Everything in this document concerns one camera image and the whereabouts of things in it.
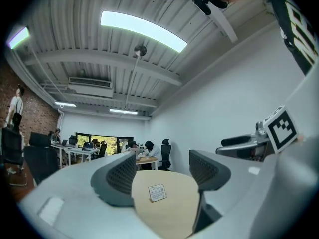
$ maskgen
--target red brick wall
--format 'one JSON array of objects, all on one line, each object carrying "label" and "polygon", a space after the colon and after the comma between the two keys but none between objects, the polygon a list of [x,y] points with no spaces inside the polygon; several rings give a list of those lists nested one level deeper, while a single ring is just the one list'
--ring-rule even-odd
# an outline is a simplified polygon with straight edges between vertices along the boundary
[{"label": "red brick wall", "polygon": [[15,95],[18,84],[24,86],[22,97],[23,112],[20,131],[24,135],[24,141],[29,143],[31,132],[49,134],[54,131],[59,119],[59,112],[38,97],[15,74],[10,65],[4,61],[0,63],[0,126],[3,127],[12,97]]}]

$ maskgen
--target air conditioning unit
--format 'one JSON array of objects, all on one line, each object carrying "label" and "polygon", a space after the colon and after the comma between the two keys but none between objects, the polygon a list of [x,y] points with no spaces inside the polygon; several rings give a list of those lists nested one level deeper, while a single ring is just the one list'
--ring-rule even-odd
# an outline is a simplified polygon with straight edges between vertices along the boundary
[{"label": "air conditioning unit", "polygon": [[110,81],[70,77],[68,87],[78,94],[113,97],[113,84]]}]

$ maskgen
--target black shirt with white lettering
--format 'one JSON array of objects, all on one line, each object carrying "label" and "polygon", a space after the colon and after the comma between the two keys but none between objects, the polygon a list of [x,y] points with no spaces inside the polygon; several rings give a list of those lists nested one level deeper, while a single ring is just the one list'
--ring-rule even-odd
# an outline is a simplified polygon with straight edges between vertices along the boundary
[{"label": "black shirt with white lettering", "polygon": [[282,30],[282,37],[306,75],[318,58],[318,36],[295,0],[268,0]]}]

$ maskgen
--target brown floor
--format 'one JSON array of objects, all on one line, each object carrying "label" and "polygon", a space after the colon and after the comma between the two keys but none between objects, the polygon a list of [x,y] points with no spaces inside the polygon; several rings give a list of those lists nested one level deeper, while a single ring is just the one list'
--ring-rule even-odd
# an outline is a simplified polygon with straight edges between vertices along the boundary
[{"label": "brown floor", "polygon": [[14,183],[14,184],[24,184],[25,183],[25,174],[26,174],[26,182],[27,185],[24,187],[18,187],[18,186],[10,186],[11,188],[11,193],[14,199],[19,202],[23,197],[25,197],[29,192],[34,189],[34,184],[33,184],[33,176],[31,175],[31,172],[28,168],[28,165],[24,163],[23,167],[24,170],[22,171],[21,174],[19,173],[18,166],[16,165],[9,165],[6,164],[6,169],[9,167],[12,167],[17,173],[16,174],[11,174],[10,177],[8,178],[9,183]]}]

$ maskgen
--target hair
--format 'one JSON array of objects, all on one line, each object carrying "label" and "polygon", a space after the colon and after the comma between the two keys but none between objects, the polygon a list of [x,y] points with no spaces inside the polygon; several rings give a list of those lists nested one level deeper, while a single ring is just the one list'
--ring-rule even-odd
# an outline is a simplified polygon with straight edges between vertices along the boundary
[{"label": "hair", "polygon": [[147,141],[144,146],[148,150],[153,150],[154,144],[151,141]]},{"label": "hair", "polygon": [[133,145],[137,145],[135,141],[129,141],[129,142],[128,142],[128,146],[129,146],[130,148],[133,148]]},{"label": "hair", "polygon": [[24,89],[24,87],[22,87],[20,85],[18,85],[18,89],[20,89],[20,96],[22,97],[23,94],[24,94],[25,89]]}]

